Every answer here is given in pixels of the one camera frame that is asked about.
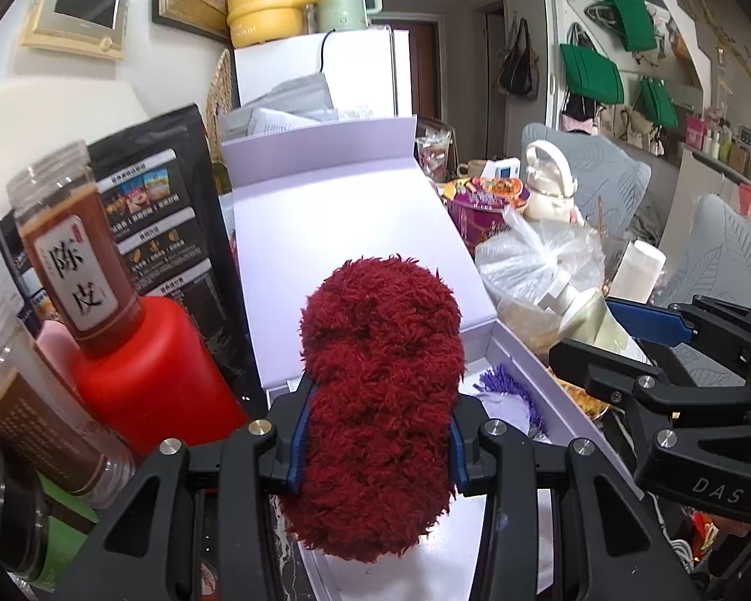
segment open box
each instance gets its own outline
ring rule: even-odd
[[[416,258],[438,271],[461,309],[467,361],[461,391],[471,393],[482,371],[506,365],[537,401],[553,443],[589,438],[641,495],[595,425],[498,321],[473,260],[413,158],[415,127],[414,118],[336,122],[223,145],[250,338],[269,399],[301,376],[301,309],[334,269],[362,256]],[[315,596],[468,598],[484,508],[483,497],[457,497],[402,558],[367,564],[304,550]],[[544,522],[541,513],[541,530]]]

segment box lid flap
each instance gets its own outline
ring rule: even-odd
[[[462,328],[496,317],[476,266],[413,156],[414,118],[338,122],[223,145],[262,387],[302,373],[306,297],[338,266],[399,254],[438,271]]]

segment brown door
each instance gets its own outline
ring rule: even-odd
[[[409,61],[412,71],[412,112],[424,118],[440,119],[440,56],[437,23],[378,20],[379,25],[409,32]]]

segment digital device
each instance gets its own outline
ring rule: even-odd
[[[22,46],[121,59],[127,9],[128,0],[34,0]]]

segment white refrigerator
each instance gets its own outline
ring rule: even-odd
[[[295,36],[234,50],[239,103],[322,70],[338,110],[375,118],[412,115],[409,32],[389,27]]]

